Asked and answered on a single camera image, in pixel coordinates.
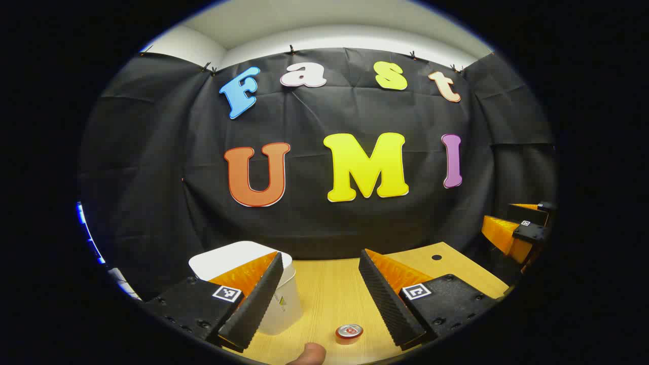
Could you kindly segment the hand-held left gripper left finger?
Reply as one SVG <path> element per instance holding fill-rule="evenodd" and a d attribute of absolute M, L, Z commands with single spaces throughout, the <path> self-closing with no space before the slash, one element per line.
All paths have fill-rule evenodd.
<path fill-rule="evenodd" d="M 282 254 L 273 251 L 211 280 L 188 277 L 143 307 L 192 337 L 241 352 L 260 327 L 282 274 Z"/>

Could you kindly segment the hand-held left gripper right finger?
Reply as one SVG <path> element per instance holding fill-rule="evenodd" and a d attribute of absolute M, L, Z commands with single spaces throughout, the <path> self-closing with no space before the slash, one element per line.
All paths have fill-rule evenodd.
<path fill-rule="evenodd" d="M 498 303 L 452 273 L 433 278 L 369 249 L 361 251 L 358 269 L 402 349 L 449 337 Z"/>

